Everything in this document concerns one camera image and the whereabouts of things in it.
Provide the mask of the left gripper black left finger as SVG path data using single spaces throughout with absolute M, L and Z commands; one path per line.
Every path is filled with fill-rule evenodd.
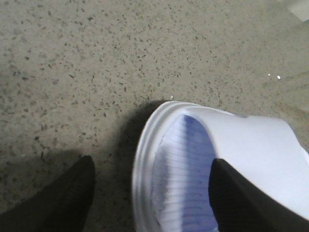
M 2 232 L 81 232 L 94 198 L 96 174 L 81 157 L 57 180 L 0 216 Z

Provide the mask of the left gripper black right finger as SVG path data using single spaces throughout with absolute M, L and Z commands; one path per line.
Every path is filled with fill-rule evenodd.
M 209 199 L 221 232 L 307 232 L 309 221 L 248 181 L 224 159 L 214 159 Z

